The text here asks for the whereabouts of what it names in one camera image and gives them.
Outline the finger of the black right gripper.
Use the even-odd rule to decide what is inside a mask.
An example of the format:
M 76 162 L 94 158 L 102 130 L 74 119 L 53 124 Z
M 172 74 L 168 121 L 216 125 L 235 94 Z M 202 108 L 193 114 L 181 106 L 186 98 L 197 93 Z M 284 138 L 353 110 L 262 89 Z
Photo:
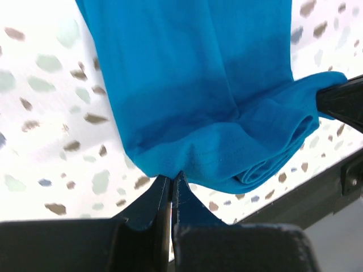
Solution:
M 362 127 L 362 75 L 319 91 L 317 109 L 351 127 Z

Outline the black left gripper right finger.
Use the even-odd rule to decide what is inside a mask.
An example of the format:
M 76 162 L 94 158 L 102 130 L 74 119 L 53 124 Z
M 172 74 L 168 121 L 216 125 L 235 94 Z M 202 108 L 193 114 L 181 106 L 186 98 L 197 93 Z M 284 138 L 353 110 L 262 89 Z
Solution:
M 172 244 L 176 271 L 320 271 L 305 233 L 290 224 L 228 225 L 174 179 Z

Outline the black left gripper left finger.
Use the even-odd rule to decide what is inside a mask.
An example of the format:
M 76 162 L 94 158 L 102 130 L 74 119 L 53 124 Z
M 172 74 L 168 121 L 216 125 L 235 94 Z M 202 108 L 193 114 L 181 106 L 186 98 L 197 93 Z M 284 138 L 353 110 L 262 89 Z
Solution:
M 166 271 L 171 180 L 109 219 L 1 223 L 2 271 Z

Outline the blue t shirt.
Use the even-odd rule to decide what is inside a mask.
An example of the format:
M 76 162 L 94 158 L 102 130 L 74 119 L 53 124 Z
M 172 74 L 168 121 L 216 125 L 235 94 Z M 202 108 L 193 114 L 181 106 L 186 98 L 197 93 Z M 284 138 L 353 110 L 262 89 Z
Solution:
M 124 150 L 146 175 L 247 193 L 319 127 L 316 93 L 294 80 L 291 1 L 78 1 Z

